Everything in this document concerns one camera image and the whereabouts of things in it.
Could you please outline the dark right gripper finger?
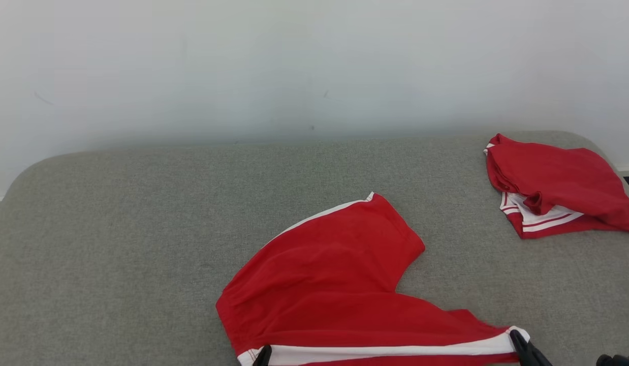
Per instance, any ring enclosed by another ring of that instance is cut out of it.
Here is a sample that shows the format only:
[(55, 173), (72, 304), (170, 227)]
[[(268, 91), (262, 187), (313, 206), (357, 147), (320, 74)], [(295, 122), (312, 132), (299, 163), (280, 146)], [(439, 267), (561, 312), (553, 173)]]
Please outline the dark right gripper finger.
[(516, 350), (520, 365), (552, 366), (547, 357), (533, 343), (528, 342), (521, 332), (511, 330), (509, 336)]

